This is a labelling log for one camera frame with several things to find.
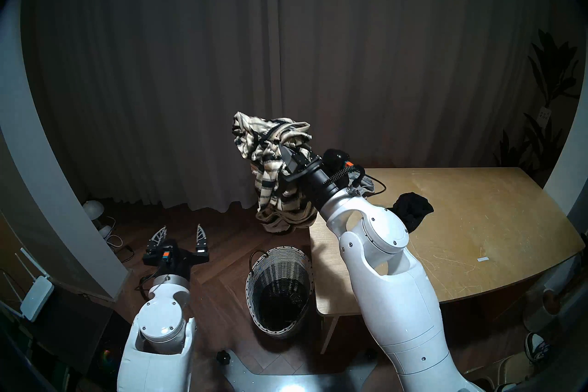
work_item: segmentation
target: shoe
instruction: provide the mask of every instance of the shoe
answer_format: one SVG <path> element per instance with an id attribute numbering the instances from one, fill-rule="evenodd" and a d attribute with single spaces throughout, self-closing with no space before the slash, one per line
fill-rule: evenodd
<path id="1" fill-rule="evenodd" d="M 496 389 L 494 389 L 494 392 L 506 392 L 507 390 L 514 389 L 515 387 L 516 387 L 515 383 L 501 384 Z"/>
<path id="2" fill-rule="evenodd" d="M 536 364 L 543 361 L 549 353 L 550 345 L 540 335 L 531 332 L 525 338 L 525 354 L 529 360 Z"/>

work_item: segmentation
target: metal base plate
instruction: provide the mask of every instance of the metal base plate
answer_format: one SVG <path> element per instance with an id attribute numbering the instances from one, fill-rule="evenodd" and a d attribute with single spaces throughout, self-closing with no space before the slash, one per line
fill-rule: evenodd
<path id="1" fill-rule="evenodd" d="M 253 374 L 239 360 L 231 356 L 228 365 L 218 365 L 237 392 L 359 392 L 363 383 L 376 367 L 377 359 L 368 359 L 360 353 L 349 367 L 335 374 Z"/>

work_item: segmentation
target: laundry basket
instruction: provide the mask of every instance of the laundry basket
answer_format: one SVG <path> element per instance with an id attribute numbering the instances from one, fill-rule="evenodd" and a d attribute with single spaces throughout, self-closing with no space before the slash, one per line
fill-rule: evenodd
<path id="1" fill-rule="evenodd" d="M 252 266 L 256 253 L 262 253 Z M 315 284 L 310 259 L 298 248 L 257 250 L 249 258 L 245 294 L 255 324 L 273 338 L 296 334 L 308 312 Z"/>

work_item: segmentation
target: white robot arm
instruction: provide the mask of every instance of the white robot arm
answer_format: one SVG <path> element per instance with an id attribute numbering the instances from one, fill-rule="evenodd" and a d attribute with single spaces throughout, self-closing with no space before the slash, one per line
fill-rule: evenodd
<path id="1" fill-rule="evenodd" d="M 131 325 L 116 389 L 118 392 L 187 392 L 196 322 L 194 318 L 186 322 L 183 310 L 190 299 L 190 269 L 208 262 L 204 230 L 198 226 L 195 251 L 187 251 L 179 248 L 174 240 L 166 239 L 166 229 L 162 228 L 151 238 L 143 262 L 158 269 L 147 277 L 155 277 L 149 289 L 149 301 Z"/>
<path id="2" fill-rule="evenodd" d="M 327 227 L 339 238 L 353 293 L 368 330 L 392 361 L 405 392 L 482 392 L 458 372 L 443 332 L 439 300 L 421 263 L 406 248 L 408 232 L 389 210 L 340 188 L 322 169 L 280 146 L 282 158 Z M 346 228 L 353 212 L 362 218 Z M 388 274 L 374 268 L 388 263 Z"/>

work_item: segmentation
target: striped blanket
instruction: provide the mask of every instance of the striped blanket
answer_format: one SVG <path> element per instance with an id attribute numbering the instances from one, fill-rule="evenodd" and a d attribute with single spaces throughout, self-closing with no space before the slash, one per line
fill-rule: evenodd
<path id="1" fill-rule="evenodd" d="M 309 227 L 317 211 L 296 183 L 278 191 L 279 174 L 288 175 L 278 144 L 299 147 L 311 140 L 310 124 L 290 118 L 264 120 L 237 112 L 233 117 L 235 145 L 241 156 L 251 161 L 255 188 L 259 195 L 256 217 L 268 232 L 286 233 L 295 227 Z M 308 158 L 310 151 L 300 152 Z"/>

